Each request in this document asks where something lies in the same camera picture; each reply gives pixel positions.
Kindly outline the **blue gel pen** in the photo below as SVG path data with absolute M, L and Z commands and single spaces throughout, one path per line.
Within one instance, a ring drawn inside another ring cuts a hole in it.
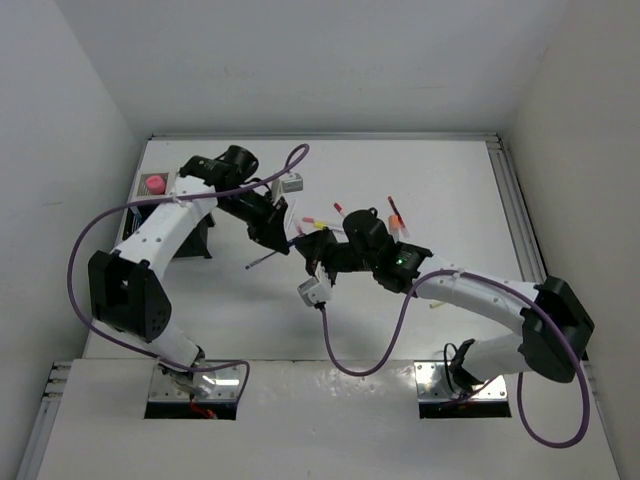
M 288 253 L 287 253 L 287 252 L 289 251 L 289 249 L 290 249 L 293 245 L 294 245 L 293 240 L 290 240 L 290 241 L 287 243 L 287 248 L 288 248 L 288 250 L 287 250 L 285 253 L 278 252 L 278 251 L 272 251 L 271 253 L 268 253 L 267 255 L 265 255 L 265 256 L 263 256 L 263 257 L 260 257 L 260 258 L 258 258 L 258 259 L 256 259 L 256 260 L 252 261 L 252 262 L 249 262 L 248 264 L 246 264 L 246 265 L 244 266 L 244 269 L 245 269 L 245 270 L 250 270 L 250 269 L 254 268 L 255 266 L 257 266 L 257 265 L 261 264 L 262 262 L 264 262 L 264 261 L 266 261 L 266 260 L 269 260 L 270 258 L 272 258 L 272 257 L 274 257 L 274 256 L 276 256 L 276 255 L 280 255 L 280 254 L 282 254 L 282 255 L 288 255 Z

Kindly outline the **dark red pen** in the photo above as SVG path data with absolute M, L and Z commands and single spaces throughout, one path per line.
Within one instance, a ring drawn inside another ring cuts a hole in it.
M 404 228 L 404 232 L 403 232 L 403 234 L 402 234 L 402 236 L 401 236 L 401 237 L 409 238 L 409 237 L 410 237 L 410 234 L 409 234 L 408 227 L 407 227 L 407 225 L 406 225 L 406 223 L 405 223 L 405 221 L 404 221 L 404 218 L 403 218 L 403 217 L 402 217 L 402 215 L 400 214 L 400 211 L 399 211 L 399 209 L 398 209 L 398 207 L 397 207 L 397 205 L 396 205 L 396 203 L 395 203 L 395 201 L 394 201 L 393 197 L 392 197 L 392 196 L 388 196 L 388 197 L 387 197 L 387 201 L 388 201 L 388 203 L 389 203 L 389 205 L 390 205 L 390 208 L 391 208 L 392 214 L 395 214 L 395 215 L 397 215 L 397 216 L 399 217 L 399 220 L 400 220 L 400 222 L 401 222 L 401 225 L 402 225 L 402 227 Z

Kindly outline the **pink eraser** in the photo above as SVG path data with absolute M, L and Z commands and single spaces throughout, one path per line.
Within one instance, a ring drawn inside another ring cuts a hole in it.
M 163 175 L 149 175 L 145 178 L 144 185 L 151 196 L 164 195 L 166 192 L 166 179 Z

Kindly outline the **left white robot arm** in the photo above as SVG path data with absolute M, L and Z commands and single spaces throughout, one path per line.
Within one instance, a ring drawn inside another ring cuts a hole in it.
M 203 352 L 172 325 L 161 281 L 193 231 L 219 208 L 245 222 L 255 243 L 289 252 L 281 188 L 259 194 L 248 185 L 258 166 L 250 151 L 236 145 L 213 159 L 192 157 L 180 168 L 167 202 L 111 252 L 98 251 L 89 260 L 93 318 L 136 339 L 179 377 L 192 378 Z

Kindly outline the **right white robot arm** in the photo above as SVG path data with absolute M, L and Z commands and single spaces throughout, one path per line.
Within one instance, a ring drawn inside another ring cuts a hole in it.
M 462 391 L 500 375 L 535 372 L 562 384 L 573 381 L 595 329 L 569 283 L 511 281 L 465 270 L 429 249 L 396 239 L 375 209 L 357 210 L 342 223 L 338 241 L 329 229 L 294 240 L 309 274 L 334 286 L 340 273 L 369 272 L 384 289 L 440 301 L 497 322 L 508 334 L 468 339 L 449 365 Z

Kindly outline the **orange capped white marker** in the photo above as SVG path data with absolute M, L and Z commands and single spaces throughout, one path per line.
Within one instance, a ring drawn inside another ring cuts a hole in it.
M 391 236 L 396 241 L 398 241 L 401 238 L 404 232 L 404 228 L 401 225 L 399 217 L 395 214 L 392 214 L 388 217 L 388 228 Z

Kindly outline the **pink yellow marker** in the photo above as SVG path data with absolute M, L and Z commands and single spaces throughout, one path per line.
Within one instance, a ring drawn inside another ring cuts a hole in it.
M 343 229 L 343 227 L 342 227 L 342 225 L 340 223 L 331 222 L 331 221 L 325 221 L 325 220 L 321 220 L 321 219 L 316 219 L 314 217 L 303 217 L 302 218 L 302 222 L 310 224 L 314 228 L 317 228 L 317 229 L 329 228 L 329 229 L 336 230 L 336 231 Z

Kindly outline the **red capped white marker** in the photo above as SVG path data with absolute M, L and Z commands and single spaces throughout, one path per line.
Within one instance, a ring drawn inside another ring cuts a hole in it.
M 334 209 L 338 212 L 338 214 L 342 217 L 345 218 L 348 215 L 347 210 L 338 202 L 335 202 L 333 204 Z

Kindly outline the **black slatted organizer bin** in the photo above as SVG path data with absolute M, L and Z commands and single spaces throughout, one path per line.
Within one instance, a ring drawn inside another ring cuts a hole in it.
M 208 232 L 215 225 L 204 201 L 164 202 L 129 207 L 122 241 L 116 246 L 131 259 L 149 262 L 176 257 L 211 259 Z

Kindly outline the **white slatted organizer bin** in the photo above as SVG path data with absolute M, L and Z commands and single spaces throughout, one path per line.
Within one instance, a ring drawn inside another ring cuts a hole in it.
M 141 172 L 134 182 L 131 198 L 142 200 L 167 196 L 176 176 L 177 173 L 171 171 Z

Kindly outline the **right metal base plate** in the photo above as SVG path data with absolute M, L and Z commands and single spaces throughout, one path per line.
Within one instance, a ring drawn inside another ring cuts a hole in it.
M 471 391 L 467 392 L 453 381 L 446 380 L 442 360 L 415 361 L 414 373 L 420 403 L 439 404 L 465 400 L 487 403 L 508 400 L 506 381 L 503 376 L 473 385 Z

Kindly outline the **metal base plate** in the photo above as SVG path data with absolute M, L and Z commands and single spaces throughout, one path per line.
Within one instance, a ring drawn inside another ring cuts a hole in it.
M 487 403 L 508 400 L 506 381 L 503 376 L 473 385 L 471 391 L 467 392 L 453 381 L 446 380 L 442 360 L 415 361 L 414 373 L 420 403 L 439 404 L 465 400 Z
M 234 401 L 240 391 L 237 367 L 216 371 L 176 372 L 158 364 L 151 375 L 148 391 L 150 402 L 227 402 Z

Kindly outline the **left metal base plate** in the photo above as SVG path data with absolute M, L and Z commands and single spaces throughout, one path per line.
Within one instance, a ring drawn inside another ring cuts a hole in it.
M 158 364 L 151 375 L 148 391 L 150 402 L 227 402 L 234 401 L 240 391 L 237 367 L 216 371 L 176 372 Z

